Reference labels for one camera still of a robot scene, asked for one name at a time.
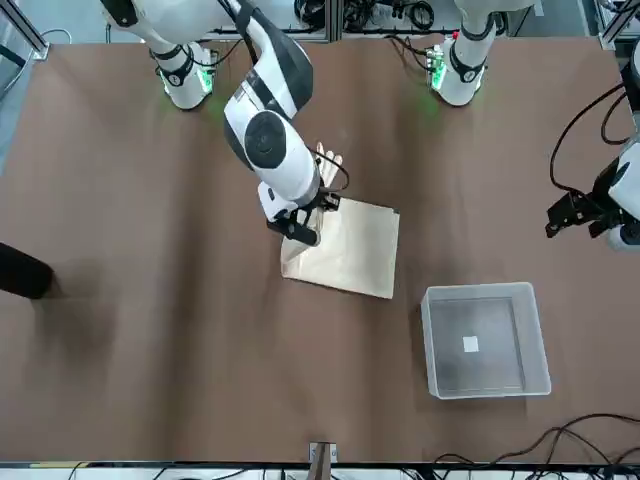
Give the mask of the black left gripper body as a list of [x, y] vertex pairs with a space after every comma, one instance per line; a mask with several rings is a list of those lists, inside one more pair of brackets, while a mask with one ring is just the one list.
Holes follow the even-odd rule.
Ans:
[[610, 219], [609, 230], [611, 230], [621, 226], [625, 220], [625, 214], [609, 195], [609, 189], [616, 178], [618, 165], [618, 162], [611, 162], [594, 181], [592, 190], [588, 194], [588, 198], [593, 203], [589, 224], [598, 217], [607, 215]]

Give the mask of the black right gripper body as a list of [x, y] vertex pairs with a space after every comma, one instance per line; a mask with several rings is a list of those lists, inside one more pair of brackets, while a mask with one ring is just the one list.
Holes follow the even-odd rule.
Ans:
[[308, 223], [314, 214], [323, 212], [326, 209], [326, 197], [326, 192], [318, 192], [309, 204], [296, 210], [295, 220], [298, 223]]

